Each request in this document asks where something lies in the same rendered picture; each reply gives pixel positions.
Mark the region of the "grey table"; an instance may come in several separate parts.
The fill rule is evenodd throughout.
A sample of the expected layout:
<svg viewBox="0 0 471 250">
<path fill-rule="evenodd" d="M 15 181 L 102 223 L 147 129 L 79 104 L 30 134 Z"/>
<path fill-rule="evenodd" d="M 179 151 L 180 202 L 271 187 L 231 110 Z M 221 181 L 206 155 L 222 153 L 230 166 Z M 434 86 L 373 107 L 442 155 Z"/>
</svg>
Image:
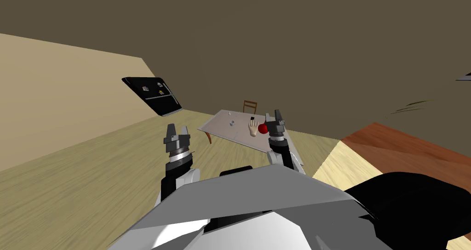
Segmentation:
<svg viewBox="0 0 471 250">
<path fill-rule="evenodd" d="M 248 128 L 251 117 L 254 117 L 258 124 L 265 122 L 265 116 L 262 115 L 220 110 L 198 130 L 204 132 L 209 140 L 211 140 L 211 135 L 214 135 L 261 151 L 267 154 L 271 164 L 284 164 L 288 166 L 292 162 L 291 168 L 304 173 L 302 160 L 299 158 L 285 126 L 284 136 L 269 136 L 269 133 L 260 134 L 257 132 L 256 137 L 252 137 L 249 134 Z M 230 125 L 232 120 L 235 121 L 235 126 Z"/>
</svg>

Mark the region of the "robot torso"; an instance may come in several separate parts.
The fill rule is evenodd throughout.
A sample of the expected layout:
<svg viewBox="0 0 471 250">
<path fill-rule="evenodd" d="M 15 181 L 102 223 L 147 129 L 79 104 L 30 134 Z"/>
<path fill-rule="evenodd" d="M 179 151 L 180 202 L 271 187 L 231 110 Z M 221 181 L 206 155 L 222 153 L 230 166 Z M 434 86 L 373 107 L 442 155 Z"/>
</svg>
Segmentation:
<svg viewBox="0 0 471 250">
<path fill-rule="evenodd" d="M 109 250 L 392 250 L 346 192 L 282 165 L 186 183 Z"/>
</svg>

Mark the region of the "brown wooden counter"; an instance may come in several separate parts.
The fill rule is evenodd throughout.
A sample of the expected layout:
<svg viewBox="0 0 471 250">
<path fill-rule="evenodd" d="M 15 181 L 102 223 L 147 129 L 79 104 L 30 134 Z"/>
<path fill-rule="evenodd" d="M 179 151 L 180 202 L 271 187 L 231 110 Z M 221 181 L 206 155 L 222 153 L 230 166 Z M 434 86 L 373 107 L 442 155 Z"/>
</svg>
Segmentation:
<svg viewBox="0 0 471 250">
<path fill-rule="evenodd" d="M 428 175 L 471 192 L 471 158 L 379 123 L 341 139 L 313 178 L 346 190 L 393 171 Z"/>
</svg>

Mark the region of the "black refrigerator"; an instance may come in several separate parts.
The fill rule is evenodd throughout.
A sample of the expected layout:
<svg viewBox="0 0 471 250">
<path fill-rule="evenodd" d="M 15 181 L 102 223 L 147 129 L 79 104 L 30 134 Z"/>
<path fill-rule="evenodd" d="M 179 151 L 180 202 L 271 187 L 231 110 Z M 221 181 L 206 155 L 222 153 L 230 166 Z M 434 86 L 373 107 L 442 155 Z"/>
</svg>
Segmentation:
<svg viewBox="0 0 471 250">
<path fill-rule="evenodd" d="M 125 77 L 121 80 L 159 116 L 169 116 L 183 109 L 161 78 Z"/>
</svg>

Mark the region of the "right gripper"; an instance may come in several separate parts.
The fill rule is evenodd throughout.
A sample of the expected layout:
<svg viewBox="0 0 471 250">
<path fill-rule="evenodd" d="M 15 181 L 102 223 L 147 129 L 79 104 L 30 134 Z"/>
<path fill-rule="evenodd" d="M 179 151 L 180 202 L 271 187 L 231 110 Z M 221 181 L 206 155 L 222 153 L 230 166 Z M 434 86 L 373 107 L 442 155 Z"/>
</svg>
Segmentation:
<svg viewBox="0 0 471 250">
<path fill-rule="evenodd" d="M 265 122 L 269 136 L 284 136 L 284 120 L 281 116 L 280 110 L 275 110 L 275 120 L 271 121 L 269 113 L 265 114 Z"/>
</svg>

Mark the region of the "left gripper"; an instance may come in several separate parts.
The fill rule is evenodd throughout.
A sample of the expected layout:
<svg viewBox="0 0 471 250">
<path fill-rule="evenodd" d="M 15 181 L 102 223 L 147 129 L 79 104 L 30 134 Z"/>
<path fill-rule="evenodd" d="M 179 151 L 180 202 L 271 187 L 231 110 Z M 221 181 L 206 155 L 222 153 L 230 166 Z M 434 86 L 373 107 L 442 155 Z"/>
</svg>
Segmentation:
<svg viewBox="0 0 471 250">
<path fill-rule="evenodd" d="M 176 135 L 175 124 L 167 125 L 167 136 L 163 139 L 166 145 L 166 153 L 170 156 L 188 152 L 190 145 L 190 134 L 187 126 L 182 126 L 181 133 Z"/>
</svg>

